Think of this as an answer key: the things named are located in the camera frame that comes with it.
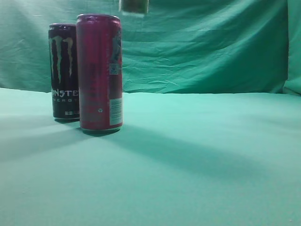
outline can lid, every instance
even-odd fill
[[[49,27],[54,27],[54,26],[71,26],[71,27],[75,27],[75,24],[60,24],[60,23],[56,23],[56,24],[50,24]]]
[[[97,14],[97,13],[92,13],[92,14],[80,14],[77,16],[77,19],[80,17],[86,17],[86,16],[99,16],[99,17],[110,17],[110,18],[114,18],[114,19],[119,19],[119,17],[114,16],[114,15],[108,15],[108,14]]]

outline nutrition label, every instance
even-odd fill
[[[110,100],[110,126],[122,123],[122,98]]]

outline monster logo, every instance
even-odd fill
[[[61,61],[62,61],[62,41],[63,42],[67,42],[68,43],[68,56],[69,56],[69,77],[71,77],[72,74],[72,54],[71,54],[71,48],[73,46],[73,40],[72,38],[66,38],[66,39],[62,39],[62,37],[60,36],[55,36],[51,39],[49,39],[49,45],[50,45],[50,60],[51,60],[51,68],[52,68],[52,77],[54,78],[54,67],[53,67],[53,50],[52,50],[52,42],[55,41],[55,45],[56,45],[56,51],[57,51],[57,72],[58,72],[58,79],[59,79],[59,83],[61,83]]]

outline can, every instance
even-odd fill
[[[83,14],[76,29],[80,127],[84,132],[117,131],[123,123],[120,19]]]
[[[79,119],[79,82],[75,24],[50,24],[48,31],[53,116]]]

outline black can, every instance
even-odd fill
[[[48,37],[53,116],[63,121],[79,119],[76,25],[51,24]]]

